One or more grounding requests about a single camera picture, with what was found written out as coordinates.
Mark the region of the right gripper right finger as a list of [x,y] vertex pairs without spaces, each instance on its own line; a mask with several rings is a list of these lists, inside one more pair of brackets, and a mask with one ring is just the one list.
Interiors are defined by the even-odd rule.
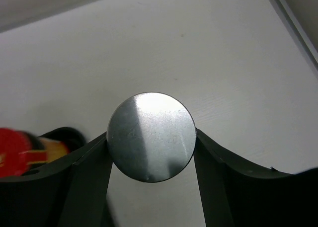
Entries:
[[197,131],[194,162],[208,227],[315,227],[318,170],[297,174],[253,163]]

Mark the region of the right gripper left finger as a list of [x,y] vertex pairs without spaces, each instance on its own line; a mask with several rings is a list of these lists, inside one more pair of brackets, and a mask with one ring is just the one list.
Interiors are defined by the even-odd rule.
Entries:
[[0,180],[2,227],[111,227],[106,202],[112,160],[102,134],[82,148]]

